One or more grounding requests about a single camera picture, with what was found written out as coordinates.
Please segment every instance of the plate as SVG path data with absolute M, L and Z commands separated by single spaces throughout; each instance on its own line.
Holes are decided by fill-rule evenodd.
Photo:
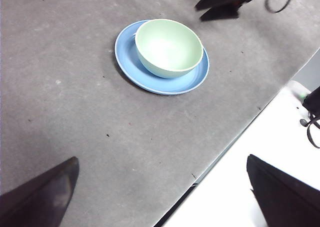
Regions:
M 149 72 L 140 62 L 135 35 L 138 28 L 148 20 L 141 20 L 124 28 L 115 41 L 114 53 L 124 74 L 137 86 L 159 95 L 180 95 L 199 87 L 209 72 L 209 58 L 203 48 L 203 58 L 192 71 L 178 78 L 161 78 Z

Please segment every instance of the bowl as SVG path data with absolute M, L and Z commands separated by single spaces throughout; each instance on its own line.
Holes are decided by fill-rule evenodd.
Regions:
M 187 26 L 170 19 L 153 19 L 135 34 L 138 57 L 156 76 L 172 79 L 193 70 L 204 55 L 199 37 Z

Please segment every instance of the gray table surface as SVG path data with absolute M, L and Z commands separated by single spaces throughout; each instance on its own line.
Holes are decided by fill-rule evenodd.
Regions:
M 239 19 L 211 22 L 197 2 L 1 0 L 1 192 L 77 156 L 61 226 L 150 227 L 320 46 L 320 0 L 279 14 L 254 0 Z M 116 64 L 118 33 L 156 18 L 206 47 L 196 90 L 152 94 Z

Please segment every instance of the black object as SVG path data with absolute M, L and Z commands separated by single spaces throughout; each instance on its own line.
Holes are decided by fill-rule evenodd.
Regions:
M 309 117 L 310 121 L 307 123 L 304 123 L 303 126 L 307 127 L 306 135 L 310 141 L 310 143 L 320 149 L 318 145 L 314 142 L 311 132 L 310 132 L 310 126 L 315 125 L 318 129 L 320 129 L 320 124 L 317 123 L 318 120 L 320 120 L 320 87 L 318 87 L 315 91 L 310 93 L 303 101 L 302 104 L 303 107 L 305 107 L 309 111 Z
M 304 99 L 302 106 L 313 115 L 320 115 L 320 87 L 318 87 Z
M 72 157 L 0 196 L 0 227 L 58 227 L 72 198 L 79 161 Z
M 246 170 L 270 227 L 320 226 L 320 191 L 252 154 Z
M 236 19 L 239 17 L 238 9 L 243 3 L 250 1 L 252 0 L 200 0 L 195 8 L 198 11 L 211 8 L 200 17 L 202 21 Z

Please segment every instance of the white surface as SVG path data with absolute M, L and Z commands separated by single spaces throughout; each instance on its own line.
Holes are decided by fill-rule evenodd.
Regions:
M 308 113 L 291 91 L 307 89 L 297 82 L 289 86 L 263 110 L 165 227 L 267 226 L 251 192 L 246 170 L 249 154 L 320 190 L 320 150 L 311 145 L 307 128 L 299 123 Z M 311 132 L 320 143 L 320 131 L 314 127 Z

